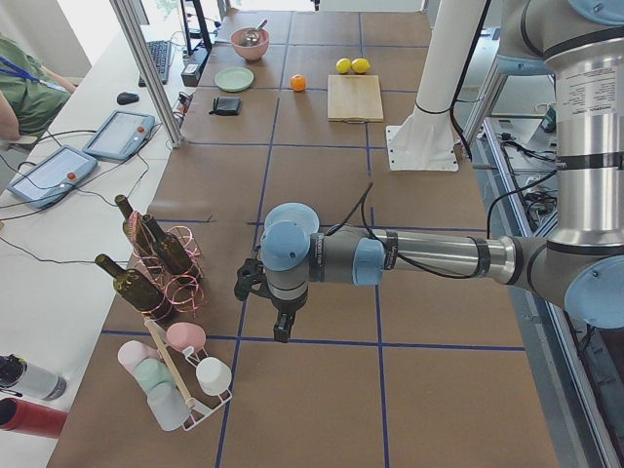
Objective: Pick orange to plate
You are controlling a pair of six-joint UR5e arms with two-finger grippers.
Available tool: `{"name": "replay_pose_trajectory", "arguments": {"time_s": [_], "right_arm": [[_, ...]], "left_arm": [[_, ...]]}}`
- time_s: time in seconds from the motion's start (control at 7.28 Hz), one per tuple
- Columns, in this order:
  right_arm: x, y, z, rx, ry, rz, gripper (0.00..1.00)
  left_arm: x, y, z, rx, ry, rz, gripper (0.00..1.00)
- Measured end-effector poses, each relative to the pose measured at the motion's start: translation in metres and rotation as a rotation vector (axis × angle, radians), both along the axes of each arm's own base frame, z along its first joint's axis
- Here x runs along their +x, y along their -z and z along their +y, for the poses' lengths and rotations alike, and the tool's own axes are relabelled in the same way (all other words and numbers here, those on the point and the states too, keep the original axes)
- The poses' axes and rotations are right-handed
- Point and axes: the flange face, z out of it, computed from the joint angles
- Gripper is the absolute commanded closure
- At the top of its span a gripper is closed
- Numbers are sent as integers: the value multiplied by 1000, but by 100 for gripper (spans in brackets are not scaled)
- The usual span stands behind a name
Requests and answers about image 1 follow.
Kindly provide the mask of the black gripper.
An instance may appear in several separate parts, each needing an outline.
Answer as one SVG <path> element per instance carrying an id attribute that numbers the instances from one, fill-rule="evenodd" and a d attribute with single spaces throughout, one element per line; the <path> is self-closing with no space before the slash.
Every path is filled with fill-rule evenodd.
<path id="1" fill-rule="evenodd" d="M 308 285 L 301 284 L 294 289 L 279 289 L 269 284 L 270 300 L 277 310 L 277 320 L 273 327 L 273 337 L 277 342 L 288 342 L 291 339 L 296 313 L 301 309 L 308 297 Z"/>

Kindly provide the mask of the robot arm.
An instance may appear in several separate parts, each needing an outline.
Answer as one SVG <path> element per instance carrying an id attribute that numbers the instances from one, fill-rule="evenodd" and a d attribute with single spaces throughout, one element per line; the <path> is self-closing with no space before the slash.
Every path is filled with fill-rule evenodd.
<path id="1" fill-rule="evenodd" d="M 623 325 L 623 5 L 509 1 L 500 53 L 537 59 L 556 77 L 558 224 L 546 238 L 486 240 L 352 226 L 318 229 L 276 207 L 265 221 L 263 292 L 279 342 L 312 282 L 376 285 L 394 268 L 489 277 L 535 293 L 598 329 Z"/>

